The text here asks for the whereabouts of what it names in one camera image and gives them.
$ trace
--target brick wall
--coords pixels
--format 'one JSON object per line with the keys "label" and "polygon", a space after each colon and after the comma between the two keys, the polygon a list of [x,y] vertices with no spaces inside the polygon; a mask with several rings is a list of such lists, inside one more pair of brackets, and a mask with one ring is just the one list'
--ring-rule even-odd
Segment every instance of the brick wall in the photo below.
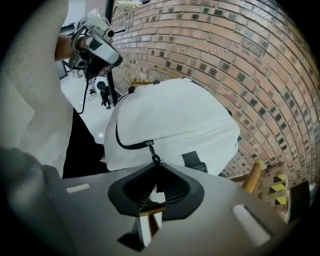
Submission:
{"label": "brick wall", "polygon": [[[119,9],[118,18],[126,10]],[[151,0],[116,20],[122,92],[140,81],[188,77],[233,113],[239,151],[222,175],[284,162],[290,186],[320,166],[319,71],[295,23],[270,0]]]}

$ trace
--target gray surface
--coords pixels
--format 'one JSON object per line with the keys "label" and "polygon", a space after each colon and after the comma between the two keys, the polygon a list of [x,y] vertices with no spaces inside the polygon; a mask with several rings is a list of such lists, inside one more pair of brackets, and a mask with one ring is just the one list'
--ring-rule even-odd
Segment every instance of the gray surface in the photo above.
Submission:
{"label": "gray surface", "polygon": [[79,255],[247,254],[254,246],[231,211],[238,204],[246,205],[273,234],[286,228],[287,225],[268,205],[234,182],[186,167],[170,166],[197,179],[204,187],[204,199],[187,219],[163,222],[151,244],[142,252],[117,242],[118,238],[131,231],[135,218],[119,214],[108,198],[110,185],[138,168],[64,180],[58,175],[51,177],[53,190],[61,191],[62,188],[58,187],[62,183],[65,188],[84,183],[90,185],[90,188],[69,196],[65,192],[64,196],[52,193],[66,223],[73,219],[73,224],[68,225]]}

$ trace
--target person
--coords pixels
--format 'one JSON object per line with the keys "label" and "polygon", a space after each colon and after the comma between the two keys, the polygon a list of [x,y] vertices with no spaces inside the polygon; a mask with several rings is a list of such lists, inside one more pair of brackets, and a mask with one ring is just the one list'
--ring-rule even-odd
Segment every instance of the person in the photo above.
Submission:
{"label": "person", "polygon": [[33,155],[62,178],[108,171],[100,161],[104,146],[63,94],[55,67],[73,52],[71,37],[59,35],[68,5],[44,1],[21,27],[0,69],[0,145]]}

